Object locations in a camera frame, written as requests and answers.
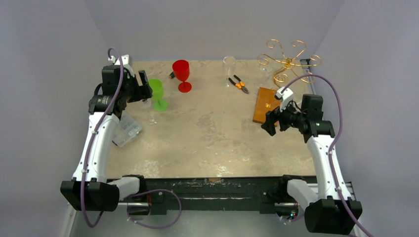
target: beige marble table surface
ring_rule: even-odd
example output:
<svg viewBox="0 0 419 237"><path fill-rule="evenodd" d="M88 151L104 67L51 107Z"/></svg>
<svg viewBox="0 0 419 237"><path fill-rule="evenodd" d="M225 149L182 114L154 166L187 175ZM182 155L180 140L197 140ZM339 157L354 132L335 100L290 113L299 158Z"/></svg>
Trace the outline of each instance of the beige marble table surface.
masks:
<svg viewBox="0 0 419 237"><path fill-rule="evenodd" d="M235 74L246 84L245 94L225 83L222 61L190 61L192 90L181 93L176 78L169 79L172 61L134 62L148 79L163 82L168 108L152 112L131 103L126 112L143 126L142 132L119 148L112 146L108 177L141 174L146 178L314 175L314 165L303 136L288 129L271 137L252 121L259 87L271 88L269 75L256 60L238 60ZM301 68L294 68L299 75ZM300 101L308 86L291 86Z"/></svg>

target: clear plastic container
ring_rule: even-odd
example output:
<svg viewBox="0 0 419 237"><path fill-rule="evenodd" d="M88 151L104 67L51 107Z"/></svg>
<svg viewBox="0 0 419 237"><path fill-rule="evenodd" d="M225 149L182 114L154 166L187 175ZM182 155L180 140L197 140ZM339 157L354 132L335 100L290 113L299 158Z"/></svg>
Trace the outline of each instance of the clear plastic container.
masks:
<svg viewBox="0 0 419 237"><path fill-rule="evenodd" d="M118 147L123 147L142 131L142 126L129 114L123 112L112 142Z"/></svg>

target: clear glass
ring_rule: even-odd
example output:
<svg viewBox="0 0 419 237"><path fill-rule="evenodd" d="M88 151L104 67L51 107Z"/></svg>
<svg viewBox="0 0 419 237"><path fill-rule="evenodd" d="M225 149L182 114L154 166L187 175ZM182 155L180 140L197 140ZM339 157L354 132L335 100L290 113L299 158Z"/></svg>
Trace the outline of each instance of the clear glass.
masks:
<svg viewBox="0 0 419 237"><path fill-rule="evenodd" d="M233 56L226 56L223 59L223 68L224 68L224 76L225 76L224 87L229 88L232 85L228 81L228 78L231 78L234 75L234 71L236 70L236 59Z"/></svg>
<svg viewBox="0 0 419 237"><path fill-rule="evenodd" d="M154 113L153 113L154 110L152 109L151 104L152 104L151 100L138 102L138 106L140 107L140 109L146 111L149 114L149 118L148 118L149 124L155 125L157 124L157 120L156 120L156 117L154 116Z"/></svg>
<svg viewBox="0 0 419 237"><path fill-rule="evenodd" d="M112 138L112 142L119 147L123 147L141 131L142 126L126 112L123 112L114 137Z"/></svg>

